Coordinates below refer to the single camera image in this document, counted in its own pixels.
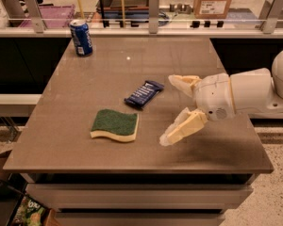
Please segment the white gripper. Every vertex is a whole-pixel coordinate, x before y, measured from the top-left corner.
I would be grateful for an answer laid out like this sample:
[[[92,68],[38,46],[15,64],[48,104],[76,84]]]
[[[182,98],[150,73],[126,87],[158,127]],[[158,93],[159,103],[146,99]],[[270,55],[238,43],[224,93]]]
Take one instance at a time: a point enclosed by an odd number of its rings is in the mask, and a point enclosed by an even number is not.
[[[170,146],[204,128],[210,121],[231,119],[235,116],[230,78],[226,73],[205,77],[197,75],[169,75],[176,89],[192,97],[198,109],[183,109],[175,121],[159,138],[162,146]]]

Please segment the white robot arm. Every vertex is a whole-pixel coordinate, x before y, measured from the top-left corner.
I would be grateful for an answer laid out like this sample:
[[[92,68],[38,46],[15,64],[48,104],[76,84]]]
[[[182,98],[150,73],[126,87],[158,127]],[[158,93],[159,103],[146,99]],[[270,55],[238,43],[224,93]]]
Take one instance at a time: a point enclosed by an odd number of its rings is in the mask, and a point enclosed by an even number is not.
[[[219,73],[203,79],[171,75],[170,83],[192,98],[193,111],[184,108],[159,138],[162,146],[176,144],[205,127],[208,121],[232,119],[238,114],[283,117],[283,51],[272,68],[244,73]]]

